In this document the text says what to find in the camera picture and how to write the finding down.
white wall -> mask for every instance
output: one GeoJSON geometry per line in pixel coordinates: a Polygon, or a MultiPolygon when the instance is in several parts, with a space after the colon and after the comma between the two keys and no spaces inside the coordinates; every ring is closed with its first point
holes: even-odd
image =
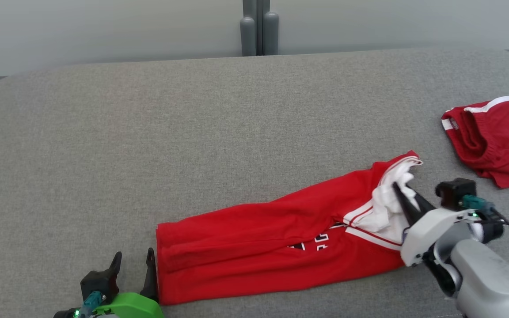
{"type": "Polygon", "coordinates": [[[271,0],[279,52],[473,44],[509,49],[509,0],[271,0]]]}
{"type": "Polygon", "coordinates": [[[0,76],[83,62],[240,56],[241,0],[0,0],[0,76]]]}
{"type": "MultiPolygon", "coordinates": [[[[509,49],[509,0],[270,0],[281,54],[509,49]]],[[[71,63],[240,56],[242,0],[0,0],[0,76],[71,63]]]]}

red stripe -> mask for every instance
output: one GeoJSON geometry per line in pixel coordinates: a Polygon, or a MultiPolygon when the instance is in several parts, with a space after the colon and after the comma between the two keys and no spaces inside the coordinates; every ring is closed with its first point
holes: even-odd
{"type": "Polygon", "coordinates": [[[385,238],[378,237],[378,236],[376,236],[376,235],[374,235],[374,234],[372,234],[372,233],[370,233],[370,232],[367,232],[367,231],[365,231],[365,230],[359,229],[359,228],[357,228],[357,227],[352,227],[352,226],[351,226],[351,229],[359,230],[359,231],[361,231],[362,233],[366,233],[366,234],[370,235],[371,237],[375,237],[375,238],[377,238],[377,239],[383,240],[383,241],[384,241],[384,242],[386,242],[386,243],[390,243],[390,244],[392,244],[392,245],[402,246],[402,244],[398,244],[398,243],[392,242],[391,240],[387,240],[387,239],[385,239],[385,238]]]}
{"type": "Polygon", "coordinates": [[[365,212],[362,212],[359,215],[355,216],[353,219],[351,219],[351,222],[349,222],[349,226],[353,224],[353,221],[355,221],[357,217],[360,217],[361,215],[365,214],[366,212],[369,212],[370,210],[372,210],[372,207],[368,208],[368,210],[366,210],[365,212]]]}

folded red jersey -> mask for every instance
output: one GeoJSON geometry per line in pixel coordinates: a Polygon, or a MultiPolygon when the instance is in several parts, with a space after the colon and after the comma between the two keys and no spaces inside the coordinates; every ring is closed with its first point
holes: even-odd
{"type": "Polygon", "coordinates": [[[441,121],[463,163],[509,188],[509,96],[452,108],[441,121]]]}
{"type": "Polygon", "coordinates": [[[311,288],[403,265],[404,194],[413,151],[268,203],[242,204],[157,229],[162,304],[311,288]]]}

